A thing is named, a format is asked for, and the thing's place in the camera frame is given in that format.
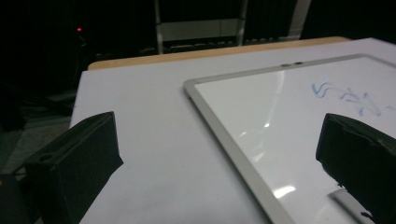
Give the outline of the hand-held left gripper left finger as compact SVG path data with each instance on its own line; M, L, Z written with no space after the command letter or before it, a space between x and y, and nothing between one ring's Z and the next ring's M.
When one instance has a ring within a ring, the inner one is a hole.
M78 224L123 165L115 114L79 122L24 163L45 224Z

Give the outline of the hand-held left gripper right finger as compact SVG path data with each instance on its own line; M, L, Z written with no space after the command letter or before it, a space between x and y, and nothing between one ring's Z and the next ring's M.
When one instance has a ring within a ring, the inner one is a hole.
M356 119L328 113L316 160L375 224L396 224L395 138Z

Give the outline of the white whiteboard with grey frame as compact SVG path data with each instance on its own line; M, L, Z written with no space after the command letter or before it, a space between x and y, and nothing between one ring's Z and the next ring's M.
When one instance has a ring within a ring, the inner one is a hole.
M374 224L316 151L328 113L396 138L396 63L355 54L194 78L184 89L272 224Z

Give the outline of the white table cover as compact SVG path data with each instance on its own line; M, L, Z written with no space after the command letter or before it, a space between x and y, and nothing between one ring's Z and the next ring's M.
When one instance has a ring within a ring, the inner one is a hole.
M353 53L396 63L396 45L336 36L91 64L80 79L72 121L114 112L124 164L81 224L268 224L182 84Z

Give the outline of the dark device with red light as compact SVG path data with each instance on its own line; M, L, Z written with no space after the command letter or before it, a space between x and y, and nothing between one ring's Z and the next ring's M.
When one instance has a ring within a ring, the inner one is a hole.
M77 37L78 37L78 43L82 46L85 47L87 45L86 40L84 38L83 35L83 30L81 27L77 27L76 28L76 32L77 32Z

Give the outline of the pale slanted metal bar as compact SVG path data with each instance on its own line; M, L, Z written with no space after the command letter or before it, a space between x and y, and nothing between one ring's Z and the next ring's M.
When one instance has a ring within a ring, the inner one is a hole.
M297 0L289 32L286 36L281 36L282 41L298 40L301 37L302 31L304 29L304 22L308 14L308 10L311 4L311 0Z

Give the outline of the grey metal stand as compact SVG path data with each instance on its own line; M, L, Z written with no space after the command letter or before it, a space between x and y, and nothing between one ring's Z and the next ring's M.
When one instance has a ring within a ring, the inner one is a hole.
M221 38L234 36L237 46L243 45L248 0L241 0L239 14L235 19L206 21L161 21L160 0L153 0L157 50L164 53L163 42L189 39Z

